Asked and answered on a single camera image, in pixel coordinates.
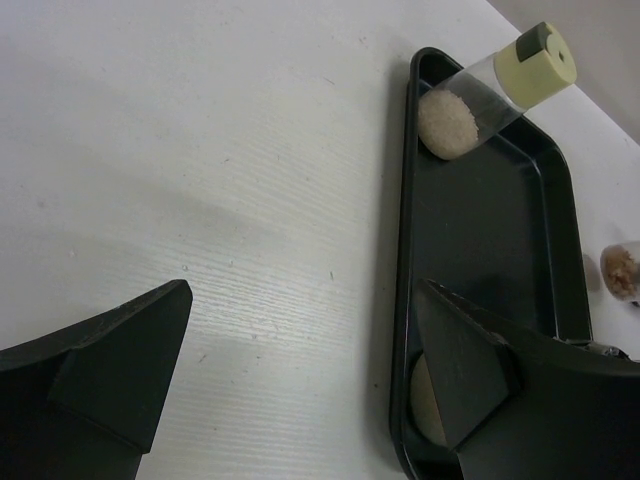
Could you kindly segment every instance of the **plastic tray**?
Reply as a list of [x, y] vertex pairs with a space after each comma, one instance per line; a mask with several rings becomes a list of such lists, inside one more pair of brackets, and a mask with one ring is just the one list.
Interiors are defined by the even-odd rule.
[[411, 417], [411, 370], [422, 352], [411, 317], [418, 280], [546, 335], [591, 339], [571, 177], [556, 144], [525, 118], [452, 162], [418, 139], [418, 99], [460, 69], [425, 48], [407, 90], [390, 429], [411, 479], [463, 478], [455, 452], [422, 437]]

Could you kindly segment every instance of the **yellow bottle cap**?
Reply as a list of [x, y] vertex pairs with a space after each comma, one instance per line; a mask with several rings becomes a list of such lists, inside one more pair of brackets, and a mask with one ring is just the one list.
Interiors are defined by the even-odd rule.
[[497, 52], [494, 68], [505, 93], [524, 110], [574, 84], [578, 77], [569, 46], [547, 22]]

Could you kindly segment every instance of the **clear plastic bottle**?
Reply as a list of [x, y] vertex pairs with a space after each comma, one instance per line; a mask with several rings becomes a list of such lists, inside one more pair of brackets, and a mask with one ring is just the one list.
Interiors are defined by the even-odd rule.
[[425, 93], [418, 105], [420, 139], [438, 157], [453, 160], [576, 77], [566, 42], [553, 26], [540, 23]]
[[640, 301], [640, 242], [610, 245], [600, 256], [604, 284], [623, 302]]

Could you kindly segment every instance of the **white table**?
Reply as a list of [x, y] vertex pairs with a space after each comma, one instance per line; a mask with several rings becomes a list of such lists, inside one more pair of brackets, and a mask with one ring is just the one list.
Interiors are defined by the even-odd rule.
[[[172, 278], [195, 300], [140, 480], [403, 478], [386, 428], [415, 51], [516, 35], [482, 0], [5, 0], [0, 348]], [[640, 148], [577, 88], [530, 117], [584, 251], [640, 239]], [[638, 314], [592, 294], [596, 338]]]

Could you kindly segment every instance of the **white rice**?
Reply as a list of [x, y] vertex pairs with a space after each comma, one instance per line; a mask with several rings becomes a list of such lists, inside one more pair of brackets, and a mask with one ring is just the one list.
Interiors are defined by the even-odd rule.
[[413, 419], [420, 433], [431, 443], [446, 447], [447, 440], [424, 355], [420, 356], [411, 374], [410, 399]]
[[449, 90], [431, 90], [418, 103], [418, 135], [433, 154], [453, 160], [476, 146], [478, 126], [460, 97]]

